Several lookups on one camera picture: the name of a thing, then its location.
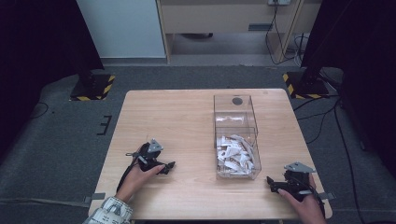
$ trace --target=wooden table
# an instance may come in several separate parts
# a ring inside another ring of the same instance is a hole
[[[216,178],[214,95],[251,95],[258,126],[262,171],[255,180]],[[134,219],[289,219],[289,204],[272,193],[265,177],[284,181],[284,165],[300,161],[315,167],[284,90],[227,89],[129,91],[125,97],[96,193],[116,193],[127,152],[155,138],[158,160],[175,161],[168,175],[157,175],[136,193]],[[323,191],[314,174],[318,192]],[[103,200],[94,200],[90,214]],[[325,202],[326,217],[332,215]]]

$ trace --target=gray carpet floor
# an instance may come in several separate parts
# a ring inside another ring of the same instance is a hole
[[[282,75],[298,67],[264,66],[137,66],[107,67],[115,75],[105,100],[72,102],[69,95],[78,81],[66,77],[45,87],[32,118],[22,130],[7,160],[0,167],[1,199],[45,199],[84,205],[94,193],[125,93],[129,90],[281,88]],[[308,100],[290,99],[296,108]],[[331,109],[337,97],[320,99],[295,111],[323,186],[334,192],[333,216],[328,223],[396,220],[396,180],[374,152],[361,150],[350,120],[336,107],[354,172],[355,190],[347,153],[335,115],[302,119]],[[101,123],[111,116],[105,135]],[[1,223],[81,223],[88,208],[49,203],[0,203]],[[238,223],[274,223],[273,220]],[[288,220],[285,223],[298,223]]]

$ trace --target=black curtain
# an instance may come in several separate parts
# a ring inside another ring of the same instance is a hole
[[[92,69],[103,65],[75,0],[0,0],[0,159],[45,85]]]
[[[340,94],[364,149],[396,177],[394,0],[323,0],[302,66],[344,71]]]

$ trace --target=yellow and black hazard tape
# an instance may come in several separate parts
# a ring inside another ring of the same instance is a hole
[[[106,85],[104,86],[103,92],[100,95],[88,96],[88,95],[80,95],[76,97],[70,97],[70,101],[90,101],[90,100],[105,100],[108,92],[113,85],[114,78],[116,76],[109,76]]]
[[[293,85],[290,82],[288,74],[283,74],[283,80],[286,83],[291,99],[318,99],[318,98],[328,97],[327,94],[297,94],[294,91]]]

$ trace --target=circular hole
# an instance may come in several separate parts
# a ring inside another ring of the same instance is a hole
[[[239,97],[233,98],[233,104],[241,105],[242,103],[244,103],[244,101],[241,98],[239,98]]]

